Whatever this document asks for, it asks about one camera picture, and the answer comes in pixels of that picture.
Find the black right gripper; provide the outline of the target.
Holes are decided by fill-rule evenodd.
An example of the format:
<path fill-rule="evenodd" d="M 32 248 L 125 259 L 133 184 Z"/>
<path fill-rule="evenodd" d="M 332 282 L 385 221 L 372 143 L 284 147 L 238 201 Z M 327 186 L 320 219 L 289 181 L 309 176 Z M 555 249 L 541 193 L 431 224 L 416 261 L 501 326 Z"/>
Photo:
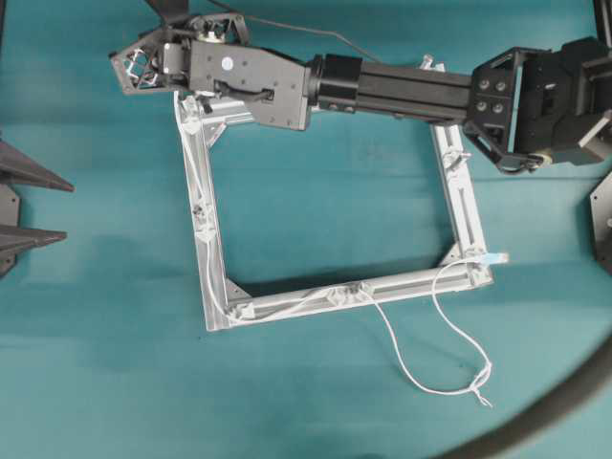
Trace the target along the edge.
<path fill-rule="evenodd" d="M 249 31 L 236 12 L 190 13 L 188 0 L 145 0 L 160 19 L 160 26 L 123 50 L 109 54 L 109 61 L 125 95 L 155 94 L 185 89 L 190 80 L 195 45 L 247 44 Z"/>

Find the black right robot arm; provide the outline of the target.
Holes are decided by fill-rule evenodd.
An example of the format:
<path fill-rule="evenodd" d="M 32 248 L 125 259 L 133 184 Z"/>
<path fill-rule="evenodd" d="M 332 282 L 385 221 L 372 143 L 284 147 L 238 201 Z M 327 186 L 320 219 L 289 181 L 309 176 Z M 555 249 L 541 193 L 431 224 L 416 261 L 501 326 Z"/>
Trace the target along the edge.
<path fill-rule="evenodd" d="M 392 65 L 362 49 L 301 60 L 252 45 L 245 15 L 197 15 L 153 1 L 160 25 L 109 60 L 129 96 L 179 92 L 212 110 L 246 105 L 262 125 L 302 131 L 314 108 L 457 125 L 502 173 L 589 165 L 611 154 L 611 5 L 593 5 L 597 32 L 558 50 L 513 47 L 470 74 Z"/>

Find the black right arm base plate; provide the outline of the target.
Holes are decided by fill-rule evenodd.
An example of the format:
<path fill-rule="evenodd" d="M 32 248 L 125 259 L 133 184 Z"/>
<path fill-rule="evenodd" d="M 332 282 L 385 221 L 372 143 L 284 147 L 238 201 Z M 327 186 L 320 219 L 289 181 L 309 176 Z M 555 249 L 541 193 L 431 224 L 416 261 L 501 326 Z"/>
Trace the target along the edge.
<path fill-rule="evenodd" d="M 589 195 L 594 257 L 611 274 L 611 173 Z"/>

